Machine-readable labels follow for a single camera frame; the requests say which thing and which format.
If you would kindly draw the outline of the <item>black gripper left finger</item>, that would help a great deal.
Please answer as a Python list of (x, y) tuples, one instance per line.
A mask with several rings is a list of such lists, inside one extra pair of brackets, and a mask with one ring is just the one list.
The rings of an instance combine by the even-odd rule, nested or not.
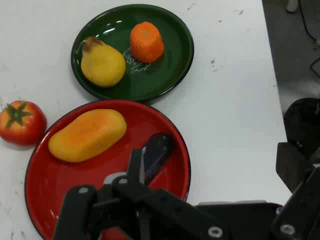
[(144, 184), (144, 151), (132, 151), (127, 174), (97, 189), (75, 186), (66, 193), (55, 240), (96, 240), (119, 228), (133, 240), (224, 240), (226, 227), (171, 193)]

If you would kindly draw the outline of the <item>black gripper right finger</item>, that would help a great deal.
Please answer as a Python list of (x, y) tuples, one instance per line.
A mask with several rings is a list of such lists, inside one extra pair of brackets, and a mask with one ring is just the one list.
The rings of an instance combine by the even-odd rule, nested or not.
[(309, 162), (292, 144), (277, 145), (276, 173), (292, 193), (275, 217), (277, 240), (320, 238), (320, 165)]

